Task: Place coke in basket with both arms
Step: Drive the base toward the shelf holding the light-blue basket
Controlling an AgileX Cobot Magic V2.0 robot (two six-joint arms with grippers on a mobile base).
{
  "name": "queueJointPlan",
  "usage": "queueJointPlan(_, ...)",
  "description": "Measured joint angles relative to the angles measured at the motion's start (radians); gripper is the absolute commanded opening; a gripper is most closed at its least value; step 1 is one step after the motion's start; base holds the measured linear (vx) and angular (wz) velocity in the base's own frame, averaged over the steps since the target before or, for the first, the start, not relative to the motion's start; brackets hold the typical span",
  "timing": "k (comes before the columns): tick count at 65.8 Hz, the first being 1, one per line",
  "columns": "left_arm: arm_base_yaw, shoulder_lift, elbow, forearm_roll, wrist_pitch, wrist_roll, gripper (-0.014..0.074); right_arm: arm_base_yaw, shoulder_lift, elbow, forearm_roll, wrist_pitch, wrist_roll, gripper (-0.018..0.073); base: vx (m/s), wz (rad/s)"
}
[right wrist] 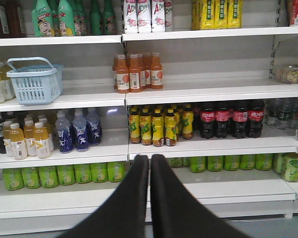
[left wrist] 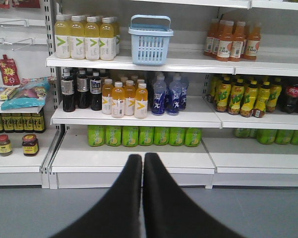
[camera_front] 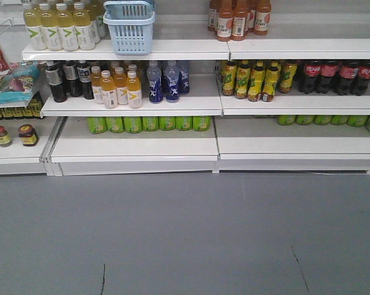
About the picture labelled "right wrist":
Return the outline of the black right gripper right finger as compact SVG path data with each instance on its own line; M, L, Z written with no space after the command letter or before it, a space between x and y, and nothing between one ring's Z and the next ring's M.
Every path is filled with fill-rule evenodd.
M150 202L156 238L244 238L216 217L179 181L163 155L154 154L150 168Z

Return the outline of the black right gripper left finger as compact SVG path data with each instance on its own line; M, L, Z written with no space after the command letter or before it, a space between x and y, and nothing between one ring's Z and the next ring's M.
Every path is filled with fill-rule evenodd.
M144 238L149 160L136 156L113 194L94 213L60 238Z

